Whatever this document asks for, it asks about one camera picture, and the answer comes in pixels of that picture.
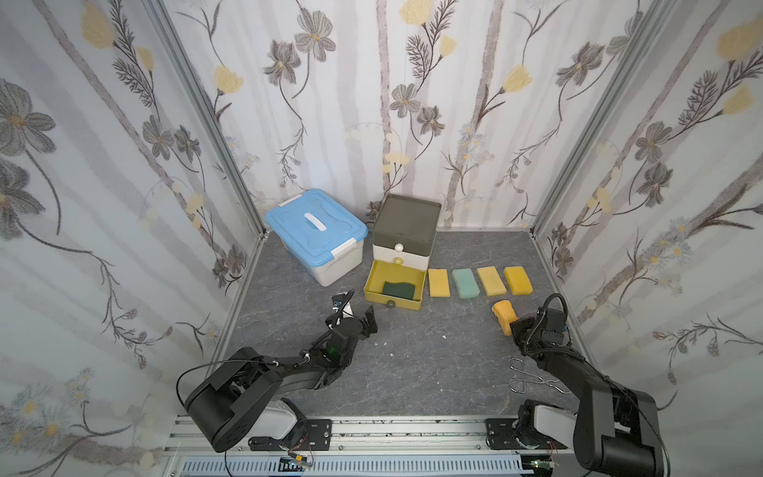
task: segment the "teal sponge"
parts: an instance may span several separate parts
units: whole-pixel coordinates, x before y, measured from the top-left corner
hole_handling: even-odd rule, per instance
[[[475,280],[472,269],[457,269],[451,272],[456,290],[460,298],[474,298],[479,296],[479,287]]]

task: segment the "blue storage box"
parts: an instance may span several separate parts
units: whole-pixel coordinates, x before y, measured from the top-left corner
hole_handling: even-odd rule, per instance
[[[369,228],[320,189],[282,202],[265,214],[265,222],[323,286],[363,261]]]

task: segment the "wall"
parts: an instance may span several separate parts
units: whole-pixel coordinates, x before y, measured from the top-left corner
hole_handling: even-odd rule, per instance
[[[149,475],[256,235],[139,2],[2,2],[0,72],[2,473]]]
[[[389,192],[527,227],[648,2],[166,0],[261,212]]]
[[[759,2],[681,2],[538,234],[674,475],[760,473],[761,76]]]

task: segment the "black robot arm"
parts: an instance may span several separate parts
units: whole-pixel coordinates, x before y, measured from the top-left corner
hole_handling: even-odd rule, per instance
[[[562,311],[549,308],[553,298]],[[618,477],[663,475],[662,442],[652,396],[602,375],[563,343],[567,304],[559,294],[546,299],[535,317],[511,324],[524,356],[561,380],[580,400],[573,437],[575,457],[585,469]],[[615,428],[618,423],[621,430]]]
[[[230,449],[252,428],[276,392],[319,389],[336,381],[353,360],[358,340],[378,331],[373,307],[365,317],[343,316],[353,290],[336,295],[329,330],[292,358],[236,351],[185,399],[183,407],[217,452]]]

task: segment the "open drawer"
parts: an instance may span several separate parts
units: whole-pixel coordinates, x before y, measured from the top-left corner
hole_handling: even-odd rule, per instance
[[[424,292],[424,281],[427,279],[427,272],[423,270],[412,269],[407,266],[395,265],[394,263],[380,262],[374,260],[371,267],[369,279],[365,283],[365,299],[374,303],[384,303],[388,307],[398,306],[408,310],[421,309],[421,297]],[[414,299],[407,300],[396,296],[384,295],[385,282],[388,283],[410,283],[416,287]]]

